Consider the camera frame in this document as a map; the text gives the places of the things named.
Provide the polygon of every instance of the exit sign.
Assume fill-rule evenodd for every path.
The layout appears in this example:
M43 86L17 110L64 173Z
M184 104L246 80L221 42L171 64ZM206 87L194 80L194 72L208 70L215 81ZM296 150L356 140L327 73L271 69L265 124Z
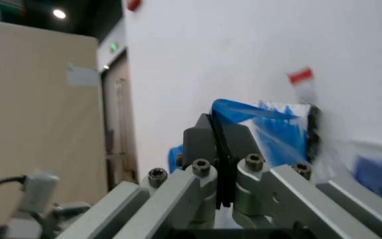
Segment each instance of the exit sign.
M119 44L117 44L117 42L112 43L112 44L110 45L110 52L111 52L111 53L114 53L114 52L116 52L116 51L118 50L118 48L119 48Z

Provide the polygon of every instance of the red label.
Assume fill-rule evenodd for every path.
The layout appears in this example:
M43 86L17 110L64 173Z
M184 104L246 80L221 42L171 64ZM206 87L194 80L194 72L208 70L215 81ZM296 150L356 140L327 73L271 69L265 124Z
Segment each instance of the red label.
M290 82L295 85L306 80L313 80L313 73L312 69L306 68L303 71L288 75L288 77L290 78Z

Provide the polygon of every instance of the blue plastic bag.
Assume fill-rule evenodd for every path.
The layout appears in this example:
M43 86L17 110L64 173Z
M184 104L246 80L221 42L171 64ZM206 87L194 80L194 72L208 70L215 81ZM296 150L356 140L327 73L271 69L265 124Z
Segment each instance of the blue plastic bag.
M216 100L212 111L222 114L234 123L246 125L261 153L272 166L307 162L307 118L295 115L290 105L283 105L283 112L264 102L259 107Z

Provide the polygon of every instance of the cable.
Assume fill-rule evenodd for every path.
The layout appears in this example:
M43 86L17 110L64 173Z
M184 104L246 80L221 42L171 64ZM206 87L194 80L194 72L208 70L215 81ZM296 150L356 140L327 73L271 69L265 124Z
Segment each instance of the cable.
M9 183L9 182L19 182L21 184L24 184L25 180L26 180L26 176L3 178L3 179L0 179L0 185L4 183Z

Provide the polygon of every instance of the hex socket screw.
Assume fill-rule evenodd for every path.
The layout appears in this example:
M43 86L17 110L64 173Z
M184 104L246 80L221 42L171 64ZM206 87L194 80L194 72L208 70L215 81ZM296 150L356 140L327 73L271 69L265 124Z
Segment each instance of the hex socket screw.
M265 161L265 159L261 155L256 153L248 154L245 160L247 168L253 172L258 172L262 170L263 162Z
M312 169L310 168L309 165L302 164L302 163L296 163L293 166L291 166L294 171L296 171L298 174L303 176L306 180L310 179L310 175L312 173Z
M198 177L205 177L210 173L210 162L206 159L199 158L192 162L192 172Z
M153 168L148 172L148 183L155 188L160 187L168 178L168 173L163 168Z

